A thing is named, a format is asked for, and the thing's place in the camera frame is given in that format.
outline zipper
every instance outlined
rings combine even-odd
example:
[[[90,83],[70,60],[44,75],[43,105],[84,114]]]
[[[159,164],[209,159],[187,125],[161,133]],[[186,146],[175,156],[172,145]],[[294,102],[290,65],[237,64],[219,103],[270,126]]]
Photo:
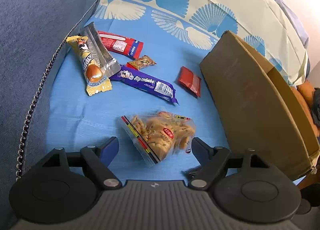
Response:
[[[18,148],[18,156],[17,156],[16,181],[21,178],[21,174],[22,174],[22,171],[23,171],[23,165],[24,165],[24,163],[23,163],[24,162],[23,161],[23,159],[24,159],[24,151],[25,151],[25,146],[26,146],[26,139],[27,139],[27,135],[28,135],[29,125],[30,125],[30,121],[32,119],[32,114],[34,112],[34,109],[35,109],[36,104],[38,102],[39,96],[41,94],[43,85],[45,83],[45,80],[47,79],[47,76],[49,75],[49,72],[50,72],[50,70],[51,70],[51,68],[52,68],[52,66],[54,64],[54,61],[55,61],[58,53],[60,52],[62,46],[65,44],[65,42],[67,40],[67,37],[69,37],[71,35],[73,30],[79,25],[79,23],[84,19],[84,17],[87,15],[87,13],[96,5],[97,2],[98,2],[98,0],[96,0],[92,4],[92,6],[87,10],[87,12],[85,12],[85,14],[81,17],[81,19],[75,24],[75,26],[66,35],[66,37],[63,39],[63,41],[61,42],[61,44],[59,45],[59,47],[57,48],[57,50],[53,54],[51,60],[47,64],[45,72],[42,75],[42,79],[41,79],[41,82],[39,83],[38,90],[36,91],[36,94],[33,96],[30,108],[29,108],[29,110],[27,112],[27,116],[26,116],[26,119],[24,120],[24,125],[23,125],[23,128],[22,128],[20,144],[19,144],[19,148]]]

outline cardboard box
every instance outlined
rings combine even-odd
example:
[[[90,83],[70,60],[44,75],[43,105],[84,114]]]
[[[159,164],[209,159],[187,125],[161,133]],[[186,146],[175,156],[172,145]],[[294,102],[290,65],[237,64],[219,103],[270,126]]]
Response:
[[[267,59],[227,31],[200,68],[232,152],[253,148],[292,180],[315,168],[318,140],[289,86]]]

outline purple alpenliebe package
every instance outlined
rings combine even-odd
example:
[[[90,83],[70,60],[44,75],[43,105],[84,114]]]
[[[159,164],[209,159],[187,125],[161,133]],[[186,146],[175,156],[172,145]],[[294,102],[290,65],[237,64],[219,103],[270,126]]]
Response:
[[[121,65],[121,70],[117,74],[112,75],[110,80],[122,81],[131,87],[147,91],[170,103],[178,103],[175,98],[176,90],[170,83],[124,65]]]

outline bag of crackers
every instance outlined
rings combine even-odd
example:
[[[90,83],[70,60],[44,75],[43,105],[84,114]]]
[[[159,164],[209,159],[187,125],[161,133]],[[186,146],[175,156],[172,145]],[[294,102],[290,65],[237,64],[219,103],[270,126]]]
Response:
[[[121,117],[122,125],[149,166],[172,154],[191,152],[196,133],[192,119],[167,111],[154,116]]]

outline bedsheet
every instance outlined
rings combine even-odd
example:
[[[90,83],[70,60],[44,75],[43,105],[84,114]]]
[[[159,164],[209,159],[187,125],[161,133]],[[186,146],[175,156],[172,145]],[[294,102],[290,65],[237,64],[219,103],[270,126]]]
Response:
[[[232,10],[227,7],[231,2]],[[182,170],[199,165],[192,154],[172,156],[148,168],[119,125],[118,119],[122,115],[153,114],[161,109],[191,117],[197,127],[196,136],[210,146],[228,147],[219,114],[199,68],[199,63],[222,33],[231,30],[244,38],[291,84],[303,80],[307,60],[303,44],[276,3],[271,0],[243,2],[240,6],[235,0],[100,0],[87,23],[94,21],[98,30],[144,42],[141,56],[150,56],[157,65],[145,68],[143,72],[173,84],[179,105],[169,104],[121,82],[112,82],[111,91],[89,97],[78,58],[69,51],[52,88],[47,151],[57,146],[66,151],[77,151],[116,136],[120,150],[109,168],[122,181],[184,179]],[[265,10],[260,13],[262,16],[252,15],[250,7],[255,9],[256,4]],[[262,24],[266,14],[270,15],[270,23]],[[270,25],[277,34],[262,38]],[[279,47],[278,41],[273,43],[277,36],[284,47]],[[111,54],[121,64],[130,60],[120,54]],[[292,61],[288,61],[289,55],[293,55]],[[181,66],[202,78],[201,98],[195,98],[176,83]]]

